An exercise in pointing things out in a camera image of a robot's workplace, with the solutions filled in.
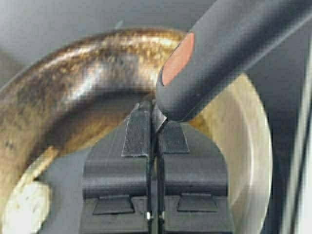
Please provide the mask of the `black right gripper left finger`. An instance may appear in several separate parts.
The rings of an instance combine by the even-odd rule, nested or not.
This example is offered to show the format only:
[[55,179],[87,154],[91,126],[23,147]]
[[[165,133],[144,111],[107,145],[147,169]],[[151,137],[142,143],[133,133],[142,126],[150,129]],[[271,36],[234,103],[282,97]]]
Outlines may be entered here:
[[151,215],[151,102],[137,103],[84,163],[82,234],[148,234]]

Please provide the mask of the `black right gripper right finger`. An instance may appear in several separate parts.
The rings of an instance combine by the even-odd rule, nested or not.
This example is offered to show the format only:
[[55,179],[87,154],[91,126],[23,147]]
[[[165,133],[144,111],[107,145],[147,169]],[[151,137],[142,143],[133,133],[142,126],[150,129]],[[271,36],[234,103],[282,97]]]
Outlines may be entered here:
[[234,233],[227,164],[212,140],[169,122],[158,135],[157,163],[160,233]]

